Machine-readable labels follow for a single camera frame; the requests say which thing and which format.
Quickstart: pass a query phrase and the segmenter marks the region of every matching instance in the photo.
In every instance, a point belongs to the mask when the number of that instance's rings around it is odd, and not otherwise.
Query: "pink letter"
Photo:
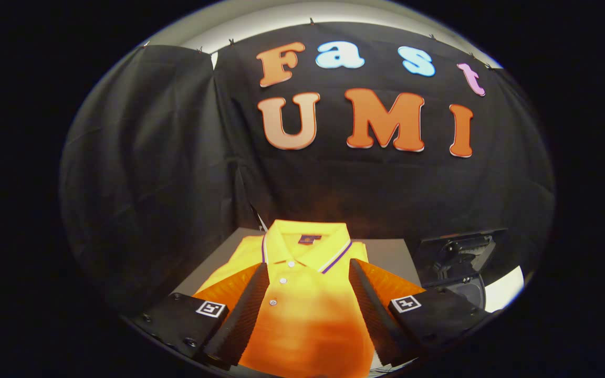
[[[461,63],[456,66],[464,72],[464,76],[466,76],[466,81],[468,81],[468,85],[471,86],[473,92],[475,92],[478,96],[484,96],[485,89],[482,89],[480,88],[480,86],[478,86],[476,80],[477,74],[473,72],[473,70],[466,63]]]

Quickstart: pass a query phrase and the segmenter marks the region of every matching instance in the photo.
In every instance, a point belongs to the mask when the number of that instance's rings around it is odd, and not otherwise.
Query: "orange letter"
[[[300,132],[286,134],[281,122],[281,108],[286,103],[281,97],[268,98],[258,103],[258,109],[263,113],[263,129],[267,141],[279,149],[304,149],[317,136],[317,115],[314,104],[321,96],[308,92],[293,96],[293,103],[300,107]]]
[[[295,41],[294,43],[273,48],[256,55],[256,58],[260,59],[263,63],[261,87],[264,88],[281,83],[293,76],[291,71],[284,71],[284,65],[287,65],[289,68],[294,68],[298,65],[298,57],[294,51],[298,53],[305,51],[305,45],[299,41]]]
[[[470,158],[471,149],[471,118],[473,112],[461,105],[450,105],[454,115],[454,143],[450,146],[450,153],[459,158]]]
[[[368,135],[370,125],[382,148],[386,148],[398,128],[398,137],[393,141],[396,149],[423,151],[424,143],[420,138],[420,110],[424,105],[422,96],[401,93],[389,112],[370,89],[349,89],[345,97],[353,104],[353,134],[347,138],[347,146],[371,148],[372,138]]]

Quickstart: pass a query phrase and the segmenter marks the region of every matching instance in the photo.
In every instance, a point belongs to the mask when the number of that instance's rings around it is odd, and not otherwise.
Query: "letter m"
[[[348,146],[371,148],[374,142],[368,135],[368,127],[372,127],[372,132],[382,148],[386,148],[398,129],[398,137],[393,141],[396,149],[423,151],[424,143],[420,136],[420,114],[424,105],[422,96],[401,93],[389,112],[370,89],[348,89],[345,97],[353,105],[353,134],[347,138]]]

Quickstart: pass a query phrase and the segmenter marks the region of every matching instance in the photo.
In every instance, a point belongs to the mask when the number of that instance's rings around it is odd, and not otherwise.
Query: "shirt collar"
[[[284,235],[322,235],[309,250],[295,258],[284,241]],[[285,261],[299,263],[325,274],[351,247],[346,223],[294,222],[275,220],[263,237],[261,254],[263,263],[278,264]]]

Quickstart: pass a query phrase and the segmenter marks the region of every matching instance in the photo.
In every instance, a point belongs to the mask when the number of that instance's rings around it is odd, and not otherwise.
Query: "black cloth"
[[[358,69],[324,69],[315,63],[317,46],[350,41],[365,63]],[[259,52],[299,41],[293,76],[261,88]],[[397,54],[400,46],[424,50],[435,75],[413,75]],[[478,73],[486,94],[475,94],[456,66]],[[266,225],[277,218],[345,222],[352,237],[404,238],[411,252],[417,241],[452,233],[507,227],[487,266],[489,282],[521,265],[535,268],[545,246],[555,206],[555,180],[540,125],[524,91],[502,69],[489,70],[471,55],[441,41],[385,26],[331,22],[292,26],[239,41],[218,52],[215,68],[227,135],[240,162],[249,200]],[[372,89],[386,109],[400,93],[425,100],[421,110],[420,153],[346,145],[353,107],[344,93]],[[282,97],[283,128],[300,130],[294,95],[319,93],[314,142],[284,151],[264,136],[259,101]],[[454,157],[451,104],[473,112],[468,159]]]
[[[363,67],[316,64],[317,47],[339,40],[358,46]],[[285,67],[291,79],[261,88],[256,55],[295,41],[305,51],[296,53],[295,68]],[[435,75],[406,71],[400,46],[427,52]],[[484,97],[473,93],[459,63],[478,73]],[[372,89],[386,109],[400,93],[422,96],[425,149],[399,151],[393,139],[386,148],[377,141],[349,148],[353,107],[344,93],[351,88]],[[283,128],[295,134],[300,110],[292,99],[307,91],[321,96],[314,142],[275,148],[257,103],[284,98]],[[453,103],[473,112],[467,159],[449,152]],[[492,282],[517,265],[533,270],[547,242],[555,185],[539,127],[501,69],[400,29],[292,26],[222,48],[213,70],[205,53],[147,46],[113,67],[79,110],[60,168],[62,212],[77,260],[125,313],[169,294],[236,227],[257,228],[252,206],[266,226],[278,218],[343,222],[360,239],[507,227],[485,269]]]
[[[234,174],[209,55],[137,48],[101,79],[67,136],[60,199],[72,250],[108,304],[151,306],[253,218],[236,207]]]

